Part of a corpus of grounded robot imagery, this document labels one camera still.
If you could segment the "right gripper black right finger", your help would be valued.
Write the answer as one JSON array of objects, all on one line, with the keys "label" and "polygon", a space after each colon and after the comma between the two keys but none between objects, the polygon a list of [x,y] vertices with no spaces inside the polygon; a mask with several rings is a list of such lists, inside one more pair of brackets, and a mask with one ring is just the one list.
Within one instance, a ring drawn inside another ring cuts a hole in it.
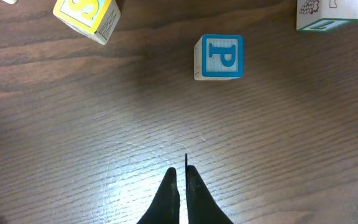
[{"label": "right gripper black right finger", "polygon": [[233,224],[214,201],[196,167],[185,154],[186,204],[189,224]]}]

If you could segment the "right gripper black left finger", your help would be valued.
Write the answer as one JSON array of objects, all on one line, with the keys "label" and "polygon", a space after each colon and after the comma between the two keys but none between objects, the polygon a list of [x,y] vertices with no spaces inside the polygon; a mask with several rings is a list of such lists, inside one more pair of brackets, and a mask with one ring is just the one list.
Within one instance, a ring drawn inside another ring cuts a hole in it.
[{"label": "right gripper black left finger", "polygon": [[152,203],[137,224],[179,224],[180,194],[176,169],[167,169]]}]

